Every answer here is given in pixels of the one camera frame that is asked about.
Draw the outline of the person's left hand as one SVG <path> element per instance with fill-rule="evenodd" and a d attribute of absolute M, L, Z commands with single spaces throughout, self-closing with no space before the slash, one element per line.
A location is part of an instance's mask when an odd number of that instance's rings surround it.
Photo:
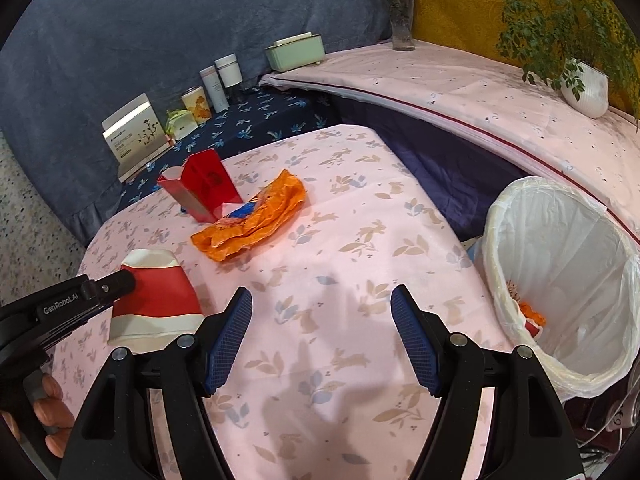
<path fill-rule="evenodd" d="M 32 408 L 40 424 L 50 430 L 50 434 L 44 438 L 48 450 L 55 457 L 62 458 L 70 440 L 75 417 L 64 402 L 60 384 L 50 374 L 42 375 L 41 385 L 44 398 L 35 400 Z"/>

